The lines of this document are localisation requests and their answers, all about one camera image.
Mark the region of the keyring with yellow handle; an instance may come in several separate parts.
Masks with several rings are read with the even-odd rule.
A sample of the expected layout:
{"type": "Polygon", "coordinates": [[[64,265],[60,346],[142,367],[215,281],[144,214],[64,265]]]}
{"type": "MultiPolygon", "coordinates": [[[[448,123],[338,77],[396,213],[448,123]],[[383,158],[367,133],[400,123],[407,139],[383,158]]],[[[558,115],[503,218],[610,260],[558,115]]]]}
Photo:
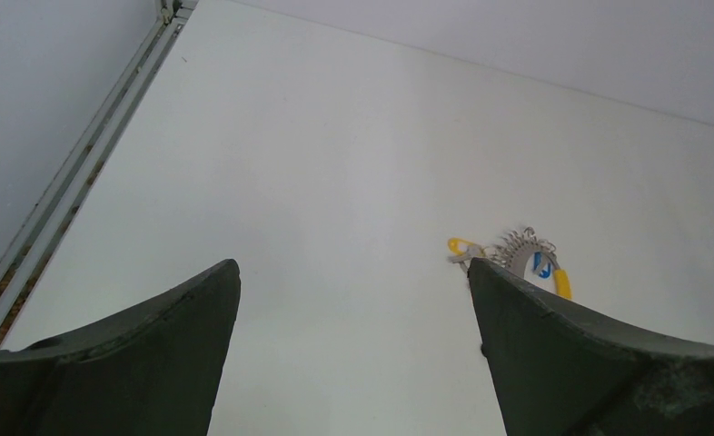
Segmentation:
{"type": "Polygon", "coordinates": [[[510,273],[525,278],[528,269],[532,271],[533,254],[536,252],[550,253],[554,261],[552,280],[555,293],[567,300],[572,299],[570,278],[560,266],[556,246],[549,240],[539,237],[536,231],[525,226],[506,232],[499,243],[493,246],[492,260],[510,273]]]}

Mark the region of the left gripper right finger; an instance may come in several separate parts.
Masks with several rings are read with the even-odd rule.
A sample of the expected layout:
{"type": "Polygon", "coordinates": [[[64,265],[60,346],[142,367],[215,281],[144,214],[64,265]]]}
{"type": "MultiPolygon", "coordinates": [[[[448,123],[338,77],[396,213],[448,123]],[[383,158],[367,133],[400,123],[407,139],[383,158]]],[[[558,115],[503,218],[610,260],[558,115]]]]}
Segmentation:
{"type": "Polygon", "coordinates": [[[714,435],[714,345],[620,322],[485,259],[468,281],[510,435],[714,435]]]}

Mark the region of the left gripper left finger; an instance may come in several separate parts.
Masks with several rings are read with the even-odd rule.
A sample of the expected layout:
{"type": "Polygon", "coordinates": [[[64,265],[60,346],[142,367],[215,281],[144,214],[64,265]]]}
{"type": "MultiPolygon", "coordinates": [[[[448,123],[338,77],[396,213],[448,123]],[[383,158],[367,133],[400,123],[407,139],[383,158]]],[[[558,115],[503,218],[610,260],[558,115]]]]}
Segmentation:
{"type": "Polygon", "coordinates": [[[224,260],[23,350],[0,351],[0,435],[205,435],[241,298],[224,260]]]}

